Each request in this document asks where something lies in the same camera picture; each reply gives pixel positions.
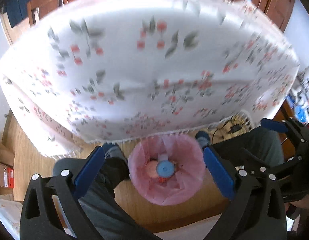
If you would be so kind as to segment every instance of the pink trash bag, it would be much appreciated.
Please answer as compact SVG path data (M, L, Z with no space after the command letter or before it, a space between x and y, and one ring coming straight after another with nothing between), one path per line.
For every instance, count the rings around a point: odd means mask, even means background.
M150 160L168 156L175 173L167 180L151 178ZM140 195L153 204L168 206L185 202L202 186L206 165L197 141L188 135L163 135L138 143L128 158L130 179Z

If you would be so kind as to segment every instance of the foot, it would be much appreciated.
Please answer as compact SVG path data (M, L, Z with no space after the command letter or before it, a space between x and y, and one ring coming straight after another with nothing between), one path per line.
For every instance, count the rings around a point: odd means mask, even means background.
M199 143L202 150L211 145L210 136L204 131L197 132L195 139Z
M117 143L104 143L102 148L105 151L105 160L109 158L119 158L122 159L128 167L128 160Z

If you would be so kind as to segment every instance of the dark pants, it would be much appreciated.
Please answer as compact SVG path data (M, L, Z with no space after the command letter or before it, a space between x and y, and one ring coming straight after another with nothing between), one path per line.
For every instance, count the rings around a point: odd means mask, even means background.
M283 153L277 133L262 127L228 141L214 145L223 157L236 162L235 155L241 147L271 166L283 163ZM61 159L54 168L56 176L64 169L71 170L79 165L80 159ZM79 199L82 209L105 240L153 240L161 239L139 226L115 202L113 189L127 177L127 167L123 160L105 160L87 194Z

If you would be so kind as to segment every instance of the person's leg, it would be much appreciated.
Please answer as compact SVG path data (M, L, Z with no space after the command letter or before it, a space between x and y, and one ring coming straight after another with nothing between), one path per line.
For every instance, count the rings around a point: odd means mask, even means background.
M139 226L114 200L113 189L129 177L129 170L122 158L107 155L100 172L79 203L91 223L105 240L159 240L160 238ZM64 169L80 165L80 159L61 159L54 168L56 176Z
M213 148L222 158L230 160L235 166L243 164L238 159L240 148L246 148L271 167L284 162L278 133L264 127L257 127L243 135L213 144Z

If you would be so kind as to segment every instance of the plastic bag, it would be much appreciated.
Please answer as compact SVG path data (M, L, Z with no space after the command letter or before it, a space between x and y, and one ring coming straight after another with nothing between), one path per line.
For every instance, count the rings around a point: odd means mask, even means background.
M166 182L151 178L145 166L167 154L176 172ZM138 143L128 159L130 179L140 195L153 204L176 205L191 198L202 186L206 165L197 141L188 135L163 135Z

